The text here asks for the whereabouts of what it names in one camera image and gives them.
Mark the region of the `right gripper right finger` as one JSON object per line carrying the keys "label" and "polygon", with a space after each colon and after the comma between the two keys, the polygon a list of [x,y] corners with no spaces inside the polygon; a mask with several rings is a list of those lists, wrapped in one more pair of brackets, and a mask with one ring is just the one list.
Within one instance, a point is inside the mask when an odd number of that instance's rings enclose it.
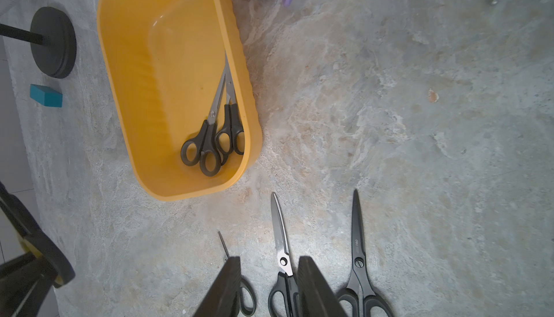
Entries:
{"label": "right gripper right finger", "polygon": [[300,316],[346,316],[311,256],[300,256],[297,275]]}

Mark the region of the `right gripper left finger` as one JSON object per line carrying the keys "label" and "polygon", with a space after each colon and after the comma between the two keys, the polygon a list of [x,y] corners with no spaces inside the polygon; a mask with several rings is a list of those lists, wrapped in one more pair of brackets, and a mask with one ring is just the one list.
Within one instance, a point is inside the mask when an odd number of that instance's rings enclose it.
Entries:
{"label": "right gripper left finger", "polygon": [[231,256],[220,270],[193,316],[237,316],[241,279],[240,258]]}

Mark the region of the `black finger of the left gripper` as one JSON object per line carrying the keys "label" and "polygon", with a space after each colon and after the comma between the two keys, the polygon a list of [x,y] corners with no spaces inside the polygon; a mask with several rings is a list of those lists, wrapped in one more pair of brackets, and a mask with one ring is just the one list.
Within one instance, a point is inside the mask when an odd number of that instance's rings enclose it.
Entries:
{"label": "black finger of the left gripper", "polygon": [[69,284],[76,273],[18,197],[1,185],[1,210],[24,254],[1,265],[1,315],[37,316],[51,288]]}

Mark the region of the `small black scissors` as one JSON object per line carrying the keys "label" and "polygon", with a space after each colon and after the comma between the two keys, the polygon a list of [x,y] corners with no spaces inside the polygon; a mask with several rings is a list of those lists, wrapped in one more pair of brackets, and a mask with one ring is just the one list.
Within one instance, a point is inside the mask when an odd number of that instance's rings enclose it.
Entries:
{"label": "small black scissors", "polygon": [[239,312],[241,312],[243,316],[253,316],[258,307],[258,301],[254,293],[254,289],[245,276],[241,277],[241,281],[239,283],[237,304]]}

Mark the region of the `silver blade black scissors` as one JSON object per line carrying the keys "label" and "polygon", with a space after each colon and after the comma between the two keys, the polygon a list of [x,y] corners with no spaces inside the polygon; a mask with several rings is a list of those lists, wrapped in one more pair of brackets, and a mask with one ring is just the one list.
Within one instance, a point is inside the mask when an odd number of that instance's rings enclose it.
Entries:
{"label": "silver blade black scissors", "polygon": [[284,299],[284,307],[288,317],[299,317],[300,314],[300,293],[291,264],[289,242],[287,231],[278,196],[275,192],[271,194],[271,216],[274,228],[277,261],[279,273],[275,285],[268,296],[268,312],[271,316],[278,316],[274,308],[274,295],[281,293]]}

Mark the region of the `all black scissors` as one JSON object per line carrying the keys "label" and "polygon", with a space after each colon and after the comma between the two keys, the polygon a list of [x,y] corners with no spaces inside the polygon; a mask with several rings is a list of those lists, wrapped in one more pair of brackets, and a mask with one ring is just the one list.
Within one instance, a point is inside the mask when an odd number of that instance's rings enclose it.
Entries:
{"label": "all black scissors", "polygon": [[346,301],[352,307],[352,316],[371,316],[373,308],[382,309],[387,316],[394,316],[386,300],[372,287],[366,270],[366,251],[362,209],[358,190],[353,191],[351,215],[351,273],[344,288],[336,293],[339,302]]}

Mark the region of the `yellow plastic storage box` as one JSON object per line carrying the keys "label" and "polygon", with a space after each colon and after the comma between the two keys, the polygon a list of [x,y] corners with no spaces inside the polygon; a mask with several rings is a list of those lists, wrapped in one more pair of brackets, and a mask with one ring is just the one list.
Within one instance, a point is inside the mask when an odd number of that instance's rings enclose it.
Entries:
{"label": "yellow plastic storage box", "polygon": [[[263,134],[232,0],[99,0],[98,35],[135,176],[171,202],[220,192],[261,153]],[[207,118],[224,67],[235,85],[245,153],[215,177],[180,158]]]}

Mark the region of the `teal eraser block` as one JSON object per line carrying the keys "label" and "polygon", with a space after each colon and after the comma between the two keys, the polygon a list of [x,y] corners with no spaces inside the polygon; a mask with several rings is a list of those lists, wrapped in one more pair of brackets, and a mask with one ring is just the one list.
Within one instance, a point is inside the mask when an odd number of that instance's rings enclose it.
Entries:
{"label": "teal eraser block", "polygon": [[63,94],[47,86],[30,85],[30,98],[44,107],[62,108]]}

